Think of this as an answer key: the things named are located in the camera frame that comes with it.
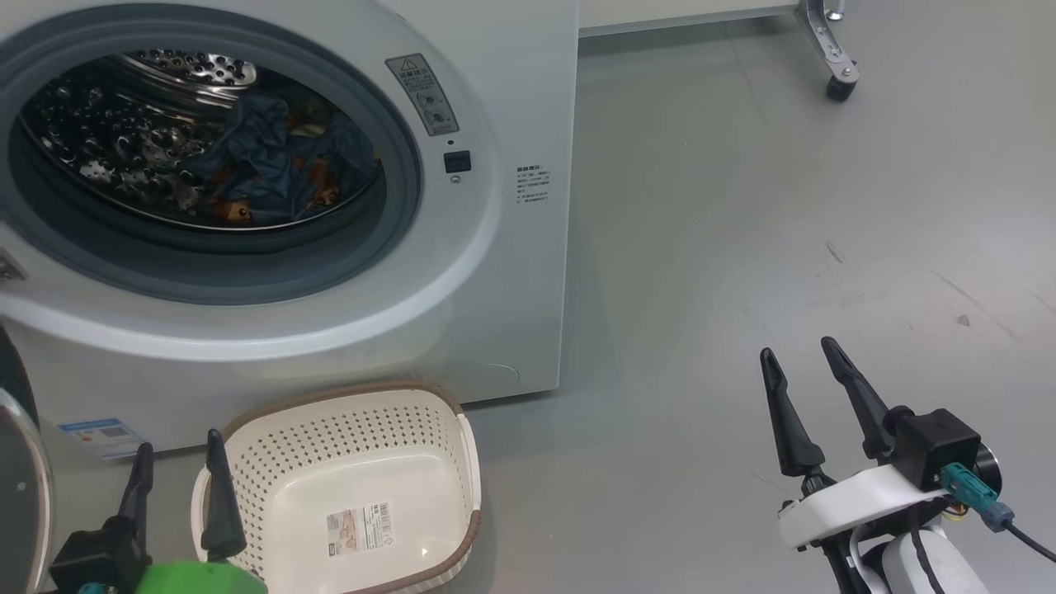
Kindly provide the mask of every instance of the floor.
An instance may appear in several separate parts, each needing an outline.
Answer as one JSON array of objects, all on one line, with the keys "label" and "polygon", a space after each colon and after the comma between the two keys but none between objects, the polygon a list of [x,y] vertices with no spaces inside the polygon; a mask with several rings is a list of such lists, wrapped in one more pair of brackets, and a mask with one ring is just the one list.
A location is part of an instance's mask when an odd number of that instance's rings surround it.
[{"label": "floor", "polygon": [[[835,591],[780,543],[797,483],[758,367],[773,347],[830,475],[866,468],[826,334],[889,405],[979,430],[1018,523],[1056,543],[1053,22],[1046,0],[850,0],[845,105],[791,18],[585,41],[563,385],[470,412],[485,524],[442,591]],[[97,527],[127,465],[45,438],[58,534]],[[202,462],[156,467],[156,560],[191,555]],[[1051,591],[1010,536],[948,532],[992,591]]]}]

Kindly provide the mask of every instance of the washing machine door opening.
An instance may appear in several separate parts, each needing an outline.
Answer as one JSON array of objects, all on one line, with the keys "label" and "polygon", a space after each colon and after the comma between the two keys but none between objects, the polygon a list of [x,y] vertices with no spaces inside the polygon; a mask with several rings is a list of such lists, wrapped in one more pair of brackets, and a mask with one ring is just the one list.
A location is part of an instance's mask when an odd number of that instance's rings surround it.
[{"label": "washing machine door opening", "polygon": [[163,299],[323,291],[406,235],[407,123],[347,62],[176,5],[65,15],[0,45],[0,214],[80,274]]}]

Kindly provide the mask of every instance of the white plastic basket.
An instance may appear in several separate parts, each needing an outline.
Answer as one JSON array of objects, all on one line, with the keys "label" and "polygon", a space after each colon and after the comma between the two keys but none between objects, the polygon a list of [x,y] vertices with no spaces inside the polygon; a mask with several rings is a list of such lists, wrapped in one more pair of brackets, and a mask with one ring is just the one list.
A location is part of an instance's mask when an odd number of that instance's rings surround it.
[{"label": "white plastic basket", "polygon": [[[282,403],[223,430],[247,546],[269,594],[423,592],[453,578],[480,523],[476,444],[434,387],[380,384]],[[191,498],[199,557],[209,472]]]}]

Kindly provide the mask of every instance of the white washing machine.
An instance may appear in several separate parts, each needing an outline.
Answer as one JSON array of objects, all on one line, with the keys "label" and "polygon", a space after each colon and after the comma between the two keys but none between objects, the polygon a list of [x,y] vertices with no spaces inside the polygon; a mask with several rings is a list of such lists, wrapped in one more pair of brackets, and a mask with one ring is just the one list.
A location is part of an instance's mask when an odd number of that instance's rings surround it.
[{"label": "white washing machine", "polygon": [[557,387],[577,38],[572,0],[6,0],[0,315],[40,415],[170,449],[374,379]]}]

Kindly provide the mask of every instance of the clothes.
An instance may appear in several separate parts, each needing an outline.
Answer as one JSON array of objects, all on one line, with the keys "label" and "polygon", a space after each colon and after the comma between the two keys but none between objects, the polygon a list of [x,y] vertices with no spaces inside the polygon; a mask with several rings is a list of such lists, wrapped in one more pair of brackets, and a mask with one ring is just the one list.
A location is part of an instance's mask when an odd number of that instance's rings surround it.
[{"label": "clothes", "polygon": [[[214,201],[244,201],[257,224],[303,219],[327,198],[347,197],[373,173],[373,145],[347,115],[335,114],[316,138],[290,134],[295,118],[278,96],[246,95],[221,137],[186,167],[213,181]],[[212,210],[231,211],[223,204]]]}]

